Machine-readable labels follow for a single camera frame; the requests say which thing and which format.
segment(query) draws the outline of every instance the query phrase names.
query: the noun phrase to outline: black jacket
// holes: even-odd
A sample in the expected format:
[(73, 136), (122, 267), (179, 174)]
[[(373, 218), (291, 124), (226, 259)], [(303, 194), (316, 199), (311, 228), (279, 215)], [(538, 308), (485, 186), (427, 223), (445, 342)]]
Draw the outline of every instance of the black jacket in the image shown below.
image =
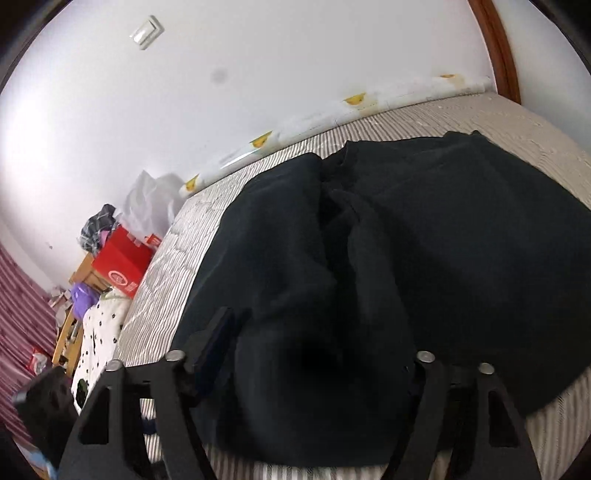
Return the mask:
[(527, 415), (591, 364), (591, 212), (477, 132), (348, 142), (228, 207), (173, 340), (251, 317), (204, 442), (293, 466), (387, 463), (417, 350), (493, 364)]

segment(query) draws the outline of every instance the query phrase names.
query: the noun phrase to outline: gray patterned cloth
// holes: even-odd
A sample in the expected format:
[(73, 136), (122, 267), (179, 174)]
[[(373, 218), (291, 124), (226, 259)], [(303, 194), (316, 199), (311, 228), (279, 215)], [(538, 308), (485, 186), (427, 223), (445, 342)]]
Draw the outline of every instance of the gray patterned cloth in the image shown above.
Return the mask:
[[(367, 117), (263, 158), (189, 199), (140, 285), (115, 358), (133, 366), (156, 361), (166, 353), (222, 213), (253, 176), (305, 152), (325, 158), (347, 140), (435, 137), (449, 130), (465, 133), (479, 130), (505, 150), (539, 168), (591, 208), (591, 158), (546, 120), (494, 93), (436, 100)], [(591, 368), (588, 368), (552, 403), (527, 418), (527, 431), (544, 480), (558, 479), (589, 437), (590, 392)], [(151, 401), (143, 401), (142, 413), (154, 417)], [(156, 435), (146, 437), (146, 446), (152, 461), (161, 458)], [(210, 446), (206, 450), (220, 480), (374, 480), (385, 467), (299, 469), (249, 462)], [(442, 455), (431, 477), (442, 478), (444, 466)]]

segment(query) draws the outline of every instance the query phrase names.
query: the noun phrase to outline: purple bag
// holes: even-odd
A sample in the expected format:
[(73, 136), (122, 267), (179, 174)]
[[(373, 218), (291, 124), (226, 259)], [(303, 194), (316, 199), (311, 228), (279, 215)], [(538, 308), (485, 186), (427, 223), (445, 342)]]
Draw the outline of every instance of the purple bag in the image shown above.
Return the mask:
[(100, 295), (94, 289), (85, 283), (74, 283), (70, 289), (72, 294), (72, 302), (74, 306), (74, 318), (76, 320), (83, 320), (86, 311), (99, 302)]

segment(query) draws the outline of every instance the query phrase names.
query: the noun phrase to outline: metal screw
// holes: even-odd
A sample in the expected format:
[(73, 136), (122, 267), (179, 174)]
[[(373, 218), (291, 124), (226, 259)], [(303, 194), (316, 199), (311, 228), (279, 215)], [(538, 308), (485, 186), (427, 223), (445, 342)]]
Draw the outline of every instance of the metal screw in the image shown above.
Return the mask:
[(118, 369), (124, 367), (125, 365), (121, 360), (111, 360), (105, 367), (105, 370), (108, 372), (116, 372)]
[(435, 355), (433, 355), (431, 352), (427, 352), (426, 350), (418, 351), (417, 358), (425, 364), (430, 364), (435, 361)]
[(179, 362), (184, 359), (185, 354), (182, 350), (171, 350), (164, 355), (167, 362)]
[(486, 362), (482, 362), (478, 367), (478, 370), (481, 374), (485, 375), (492, 375), (495, 373), (495, 367), (493, 367), (491, 364), (487, 364)]

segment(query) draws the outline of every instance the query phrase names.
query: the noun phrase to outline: light switch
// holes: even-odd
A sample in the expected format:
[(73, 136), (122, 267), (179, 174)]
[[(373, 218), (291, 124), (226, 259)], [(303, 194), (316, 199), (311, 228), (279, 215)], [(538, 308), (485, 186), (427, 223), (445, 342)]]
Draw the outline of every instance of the light switch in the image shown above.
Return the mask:
[(145, 50), (164, 31), (156, 17), (150, 15), (130, 37), (139, 45), (140, 50)]

